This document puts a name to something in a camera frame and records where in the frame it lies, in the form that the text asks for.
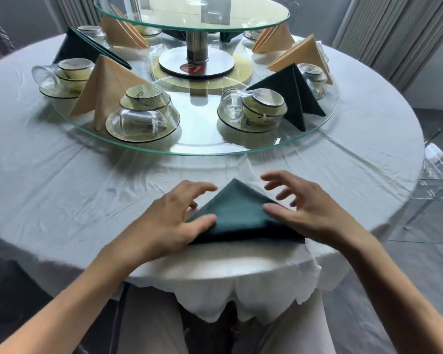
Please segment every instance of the dark green napkin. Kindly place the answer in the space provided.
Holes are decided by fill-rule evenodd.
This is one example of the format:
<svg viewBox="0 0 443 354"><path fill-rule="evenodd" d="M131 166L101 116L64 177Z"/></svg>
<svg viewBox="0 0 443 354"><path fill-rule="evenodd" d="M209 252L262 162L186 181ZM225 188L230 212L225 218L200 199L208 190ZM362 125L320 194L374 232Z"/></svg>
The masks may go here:
<svg viewBox="0 0 443 354"><path fill-rule="evenodd" d="M240 180L231 180L189 220L193 221L207 214L217 215L216 224L200 234L192 244L254 239L305 243L303 236L263 211L263 205L267 202L276 203Z"/></svg>
<svg viewBox="0 0 443 354"><path fill-rule="evenodd" d="M174 30L174 29L167 29L167 30L162 30L162 33L165 33L166 35L172 36L176 39L178 39L179 41L186 41L186 32L185 31L178 31L178 30Z"/></svg>
<svg viewBox="0 0 443 354"><path fill-rule="evenodd" d="M241 32L220 32L220 41L228 43L237 35L241 35Z"/></svg>
<svg viewBox="0 0 443 354"><path fill-rule="evenodd" d="M326 115L295 64L249 86L247 90L256 88L271 89L282 95L287 104L287 114L284 118L301 132L306 131L304 113L321 117Z"/></svg>
<svg viewBox="0 0 443 354"><path fill-rule="evenodd" d="M58 63L63 59L90 59L95 63L100 55L107 56L125 68L131 69L131 66L124 59L110 52L100 43L84 35L78 29L72 27L69 27L67 30L65 40L53 63Z"/></svg>

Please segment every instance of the gray tile floor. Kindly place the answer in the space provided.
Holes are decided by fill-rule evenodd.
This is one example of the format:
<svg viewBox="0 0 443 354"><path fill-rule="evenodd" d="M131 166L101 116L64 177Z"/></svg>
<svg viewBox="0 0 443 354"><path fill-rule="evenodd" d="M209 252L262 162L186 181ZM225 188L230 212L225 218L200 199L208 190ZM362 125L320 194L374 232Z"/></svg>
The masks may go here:
<svg viewBox="0 0 443 354"><path fill-rule="evenodd" d="M442 111L416 110L425 137L443 124ZM443 200L410 231L398 228L386 244L390 255L443 314ZM395 353L354 273L324 293L337 354ZM50 300L13 262L0 260L0 342ZM110 302L83 340L89 354L107 354L116 304Z"/></svg>

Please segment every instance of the left hand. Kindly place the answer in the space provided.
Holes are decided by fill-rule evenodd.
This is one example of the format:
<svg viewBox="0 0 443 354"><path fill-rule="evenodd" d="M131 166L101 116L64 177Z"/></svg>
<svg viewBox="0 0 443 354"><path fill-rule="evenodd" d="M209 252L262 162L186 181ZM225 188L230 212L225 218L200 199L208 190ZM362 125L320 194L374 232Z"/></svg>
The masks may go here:
<svg viewBox="0 0 443 354"><path fill-rule="evenodd" d="M194 199L215 190L217 187L212 183L182 181L155 200L106 246L107 249L112 252L114 259L131 272L145 262L182 250L215 224L215 215L205 215L186 223L187 210L198 206Z"/></svg>

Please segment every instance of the round red label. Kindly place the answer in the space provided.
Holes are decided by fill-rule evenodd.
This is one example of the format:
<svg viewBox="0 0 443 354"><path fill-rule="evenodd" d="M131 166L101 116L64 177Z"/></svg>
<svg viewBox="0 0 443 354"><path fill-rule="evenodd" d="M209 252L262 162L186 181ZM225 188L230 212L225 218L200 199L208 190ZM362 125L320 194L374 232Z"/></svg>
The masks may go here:
<svg viewBox="0 0 443 354"><path fill-rule="evenodd" d="M180 70L188 74L200 74L205 72L205 66L186 63L180 66Z"/></svg>

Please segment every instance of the tablecloth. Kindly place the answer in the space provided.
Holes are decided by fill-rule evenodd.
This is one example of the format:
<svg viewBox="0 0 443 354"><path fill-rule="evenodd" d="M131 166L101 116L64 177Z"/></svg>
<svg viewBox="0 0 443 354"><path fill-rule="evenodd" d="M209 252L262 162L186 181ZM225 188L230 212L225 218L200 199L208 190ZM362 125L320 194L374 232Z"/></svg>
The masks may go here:
<svg viewBox="0 0 443 354"><path fill-rule="evenodd" d="M164 37L166 45L174 42ZM0 257L17 261L51 295L183 179L223 188L236 177L263 191L260 174L285 169L319 183L383 238L415 187L424 146L413 110L383 77L334 49L326 53L341 99L320 130L253 154L184 157L102 142L57 114L30 70L49 64L62 41L57 36L0 60ZM131 52L126 57L136 72L148 72L144 59L131 59ZM255 73L269 74L265 57L253 55ZM202 196L199 204L213 196ZM174 292L207 321L216 320L230 300L241 319L270 321L316 287L333 289L347 271L342 255L310 240L225 243L191 246L144 264L128 281Z"/></svg>

